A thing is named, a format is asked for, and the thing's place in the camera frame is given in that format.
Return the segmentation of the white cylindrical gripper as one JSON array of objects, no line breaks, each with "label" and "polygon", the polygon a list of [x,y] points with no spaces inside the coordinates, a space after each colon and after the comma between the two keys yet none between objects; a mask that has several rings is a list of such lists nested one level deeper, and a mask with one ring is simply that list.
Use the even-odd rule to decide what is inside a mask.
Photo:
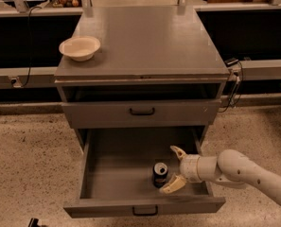
[{"label": "white cylindrical gripper", "polygon": [[186,183],[214,182],[222,175],[218,167],[217,156],[204,157],[199,154],[186,154],[177,146],[171,146],[170,149],[180,161],[180,174],[173,174],[169,182],[159,189],[160,193],[174,193],[183,188]]}]

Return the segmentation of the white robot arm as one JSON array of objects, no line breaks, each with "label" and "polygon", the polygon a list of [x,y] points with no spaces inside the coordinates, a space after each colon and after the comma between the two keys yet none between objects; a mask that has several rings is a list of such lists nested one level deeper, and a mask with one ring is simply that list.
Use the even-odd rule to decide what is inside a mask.
[{"label": "white robot arm", "polygon": [[163,194],[182,189],[187,183],[211,182],[227,187],[242,188],[248,184],[281,206],[281,176],[258,165],[234,149],[226,149],[218,156],[186,154],[171,146],[179,160],[179,173],[174,173],[164,186]]}]

